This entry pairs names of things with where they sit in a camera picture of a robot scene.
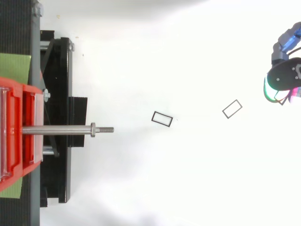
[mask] clear plastic lid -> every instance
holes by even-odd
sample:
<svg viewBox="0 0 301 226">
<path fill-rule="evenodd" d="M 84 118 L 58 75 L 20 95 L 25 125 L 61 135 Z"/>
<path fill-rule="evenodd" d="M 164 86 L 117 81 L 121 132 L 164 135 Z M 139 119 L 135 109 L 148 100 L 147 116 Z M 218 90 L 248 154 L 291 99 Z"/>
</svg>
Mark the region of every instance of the clear plastic lid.
<svg viewBox="0 0 301 226">
<path fill-rule="evenodd" d="M 44 95 L 35 94 L 34 98 L 34 125 L 44 125 Z M 43 161 L 43 135 L 33 135 L 33 162 Z"/>
<path fill-rule="evenodd" d="M 0 181 L 9 176 L 7 169 L 7 92 L 8 88 L 0 87 Z"/>
</svg>

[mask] bolt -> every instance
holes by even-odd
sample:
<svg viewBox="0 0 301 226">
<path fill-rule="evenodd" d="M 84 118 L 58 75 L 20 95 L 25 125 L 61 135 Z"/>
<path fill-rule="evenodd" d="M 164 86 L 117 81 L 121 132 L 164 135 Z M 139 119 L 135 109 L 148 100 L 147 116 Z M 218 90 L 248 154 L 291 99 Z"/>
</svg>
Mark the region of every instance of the bolt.
<svg viewBox="0 0 301 226">
<path fill-rule="evenodd" d="M 71 52 L 74 52 L 74 51 L 75 51 L 75 45 L 74 45 L 74 43 L 70 43 L 70 44 L 69 44 L 69 50 L 70 50 Z"/>
<path fill-rule="evenodd" d="M 44 89 L 44 101 L 47 102 L 49 98 L 51 98 L 51 94 L 48 92 L 48 89 Z"/>
<path fill-rule="evenodd" d="M 33 9 L 32 9 L 33 15 L 36 17 L 42 17 L 44 14 L 44 7 L 41 3 L 37 2 Z"/>
</svg>

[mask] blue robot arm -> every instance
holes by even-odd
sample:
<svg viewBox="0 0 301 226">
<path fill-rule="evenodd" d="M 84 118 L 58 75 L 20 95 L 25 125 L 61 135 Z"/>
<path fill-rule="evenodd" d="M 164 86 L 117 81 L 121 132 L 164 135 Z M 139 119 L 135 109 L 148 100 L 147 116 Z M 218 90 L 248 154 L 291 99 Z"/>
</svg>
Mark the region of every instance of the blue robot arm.
<svg viewBox="0 0 301 226">
<path fill-rule="evenodd" d="M 301 41 L 301 22 L 283 33 L 278 42 L 273 46 L 272 65 L 276 65 L 282 61 L 288 60 L 288 51 L 293 50 Z"/>
</svg>

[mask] red container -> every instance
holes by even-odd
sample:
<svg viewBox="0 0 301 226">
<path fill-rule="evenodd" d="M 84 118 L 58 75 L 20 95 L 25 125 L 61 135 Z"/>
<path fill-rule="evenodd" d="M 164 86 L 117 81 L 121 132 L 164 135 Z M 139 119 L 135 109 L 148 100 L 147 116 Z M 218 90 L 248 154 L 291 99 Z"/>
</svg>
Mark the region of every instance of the red container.
<svg viewBox="0 0 301 226">
<path fill-rule="evenodd" d="M 22 125 L 35 125 L 37 114 L 44 114 L 37 111 L 37 100 L 44 104 L 41 97 L 36 87 L 0 77 L 0 191 L 40 164 L 42 144 L 35 148 L 35 135 L 23 136 Z"/>
</svg>

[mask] green cutting mat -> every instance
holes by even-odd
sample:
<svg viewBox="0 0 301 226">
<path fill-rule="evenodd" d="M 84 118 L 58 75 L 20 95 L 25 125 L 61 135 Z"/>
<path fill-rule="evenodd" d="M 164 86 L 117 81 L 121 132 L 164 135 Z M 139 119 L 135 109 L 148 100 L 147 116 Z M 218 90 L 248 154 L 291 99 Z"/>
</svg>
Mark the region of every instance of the green cutting mat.
<svg viewBox="0 0 301 226">
<path fill-rule="evenodd" d="M 27 84 L 31 56 L 0 53 L 0 77 L 13 79 Z M 21 196 L 22 178 L 12 186 L 0 192 L 0 198 L 15 198 Z"/>
</svg>

